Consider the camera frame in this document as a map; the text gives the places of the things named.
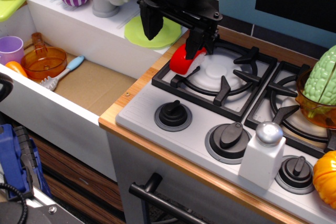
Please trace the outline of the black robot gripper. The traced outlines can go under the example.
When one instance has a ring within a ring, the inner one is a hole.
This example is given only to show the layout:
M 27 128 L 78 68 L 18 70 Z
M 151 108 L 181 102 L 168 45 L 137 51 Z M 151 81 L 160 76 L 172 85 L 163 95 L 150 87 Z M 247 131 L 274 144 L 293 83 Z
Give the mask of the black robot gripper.
M 152 40 L 163 28 L 163 18 L 168 18 L 188 29 L 186 60 L 193 60 L 205 47 L 213 53 L 213 40 L 222 14 L 208 0 L 138 0 L 144 34 Z

